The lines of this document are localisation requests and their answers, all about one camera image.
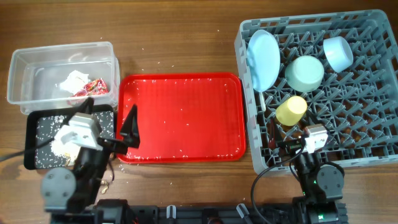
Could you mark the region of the light blue bowl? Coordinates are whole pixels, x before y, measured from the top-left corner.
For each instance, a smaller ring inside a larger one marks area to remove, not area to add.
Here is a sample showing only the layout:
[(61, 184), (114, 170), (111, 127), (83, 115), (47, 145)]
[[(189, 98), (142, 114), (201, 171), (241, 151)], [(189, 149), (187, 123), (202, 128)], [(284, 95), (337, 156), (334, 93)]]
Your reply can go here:
[(325, 39), (323, 49), (330, 67), (335, 72), (340, 73), (353, 64), (353, 52), (343, 37)]

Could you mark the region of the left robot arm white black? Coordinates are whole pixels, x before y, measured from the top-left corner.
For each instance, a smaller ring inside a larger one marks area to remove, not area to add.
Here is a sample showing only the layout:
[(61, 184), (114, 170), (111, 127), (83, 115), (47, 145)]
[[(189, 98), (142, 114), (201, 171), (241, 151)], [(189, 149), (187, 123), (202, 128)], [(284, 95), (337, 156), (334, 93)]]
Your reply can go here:
[(72, 169), (57, 167), (42, 179), (40, 193), (51, 223), (138, 223), (127, 200), (97, 200), (112, 154), (127, 154), (140, 145), (137, 106), (133, 105), (121, 129), (121, 140), (100, 136), (99, 121), (92, 115), (94, 99), (87, 98), (64, 120), (54, 139), (73, 143), (80, 151)]

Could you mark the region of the pale green bowl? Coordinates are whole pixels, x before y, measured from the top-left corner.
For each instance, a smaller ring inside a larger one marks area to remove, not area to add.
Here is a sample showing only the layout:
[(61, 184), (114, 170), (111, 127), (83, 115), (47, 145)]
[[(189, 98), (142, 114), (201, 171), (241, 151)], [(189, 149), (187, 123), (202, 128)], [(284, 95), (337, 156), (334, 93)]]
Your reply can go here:
[(306, 55), (296, 58), (285, 69), (285, 78), (291, 88), (299, 92), (316, 90), (324, 76), (319, 59)]

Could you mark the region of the white tissue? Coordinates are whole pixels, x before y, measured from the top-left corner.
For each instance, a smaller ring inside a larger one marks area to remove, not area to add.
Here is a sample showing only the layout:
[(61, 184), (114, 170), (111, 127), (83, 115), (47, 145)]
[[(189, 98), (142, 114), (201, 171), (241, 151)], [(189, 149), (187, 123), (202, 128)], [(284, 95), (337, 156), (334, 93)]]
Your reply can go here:
[(88, 82), (88, 74), (74, 70), (68, 75), (65, 81), (61, 82), (60, 89), (74, 95), (83, 89)]

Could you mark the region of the light blue plate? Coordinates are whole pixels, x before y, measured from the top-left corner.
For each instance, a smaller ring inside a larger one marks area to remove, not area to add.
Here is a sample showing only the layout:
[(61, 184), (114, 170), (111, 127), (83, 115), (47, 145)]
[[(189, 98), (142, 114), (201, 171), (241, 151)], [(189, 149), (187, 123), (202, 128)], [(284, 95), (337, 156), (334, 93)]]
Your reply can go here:
[(258, 92), (268, 90), (276, 81), (280, 69), (279, 46), (275, 37), (257, 30), (247, 48), (248, 64), (253, 88)]

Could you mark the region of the white plastic spoon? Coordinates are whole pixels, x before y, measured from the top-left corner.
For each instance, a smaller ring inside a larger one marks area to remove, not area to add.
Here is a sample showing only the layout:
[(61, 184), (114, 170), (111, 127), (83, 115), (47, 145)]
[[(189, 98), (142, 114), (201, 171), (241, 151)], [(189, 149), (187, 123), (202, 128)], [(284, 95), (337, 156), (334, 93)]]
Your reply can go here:
[(260, 100), (260, 103), (261, 103), (261, 110), (263, 112), (265, 112), (267, 108), (266, 108), (266, 103), (265, 103), (265, 98), (264, 98), (264, 94), (263, 93), (259, 94), (259, 100)]

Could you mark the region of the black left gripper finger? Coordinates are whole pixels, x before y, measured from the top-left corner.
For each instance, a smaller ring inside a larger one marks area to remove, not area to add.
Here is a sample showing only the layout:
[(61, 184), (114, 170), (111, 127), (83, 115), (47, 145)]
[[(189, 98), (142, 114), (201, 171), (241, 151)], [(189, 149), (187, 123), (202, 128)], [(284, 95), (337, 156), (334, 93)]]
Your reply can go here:
[(92, 97), (88, 97), (84, 102), (77, 106), (77, 108), (75, 109), (75, 115), (77, 115), (78, 113), (92, 114), (94, 102), (95, 101)]
[(133, 104), (130, 112), (121, 126), (120, 135), (123, 142), (128, 147), (138, 148), (140, 145), (140, 135), (137, 123), (137, 105)]

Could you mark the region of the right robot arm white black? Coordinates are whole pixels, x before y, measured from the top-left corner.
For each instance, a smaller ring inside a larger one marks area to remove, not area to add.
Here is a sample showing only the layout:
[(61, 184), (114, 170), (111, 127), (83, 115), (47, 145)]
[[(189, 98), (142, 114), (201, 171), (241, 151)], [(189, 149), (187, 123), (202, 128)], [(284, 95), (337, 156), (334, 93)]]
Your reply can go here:
[[(323, 148), (329, 131), (324, 124), (307, 126), (304, 133), (294, 140), (282, 139), (275, 119), (271, 119), (271, 133), (268, 146), (282, 148), (289, 158), (266, 168), (254, 179), (251, 186), (252, 207), (264, 223), (281, 221), (278, 215), (285, 215), (288, 223), (348, 223), (346, 205), (338, 201), (343, 198), (345, 172), (334, 162), (322, 162), (315, 151)], [(295, 197), (288, 211), (280, 211), (274, 205), (260, 209), (254, 200), (254, 190), (258, 180), (282, 164), (294, 166), (290, 171), (298, 180), (303, 195)]]

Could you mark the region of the red candy wrapper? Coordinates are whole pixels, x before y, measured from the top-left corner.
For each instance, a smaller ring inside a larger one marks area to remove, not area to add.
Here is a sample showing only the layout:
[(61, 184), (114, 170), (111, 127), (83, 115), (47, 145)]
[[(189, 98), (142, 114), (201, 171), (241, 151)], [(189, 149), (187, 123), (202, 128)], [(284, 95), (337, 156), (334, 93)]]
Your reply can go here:
[(102, 79), (96, 79), (92, 82), (83, 85), (74, 95), (73, 97), (79, 96), (94, 96), (94, 95), (104, 95), (108, 93), (108, 86), (106, 82)]

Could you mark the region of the yellow plastic cup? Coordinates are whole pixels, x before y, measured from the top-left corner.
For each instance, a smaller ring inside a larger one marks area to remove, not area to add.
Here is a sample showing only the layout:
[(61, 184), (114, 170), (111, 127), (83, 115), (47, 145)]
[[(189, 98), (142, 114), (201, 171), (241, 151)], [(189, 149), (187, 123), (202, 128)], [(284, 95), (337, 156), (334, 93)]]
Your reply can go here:
[(275, 111), (275, 116), (279, 123), (285, 126), (297, 124), (307, 112), (307, 102), (301, 96), (292, 96)]

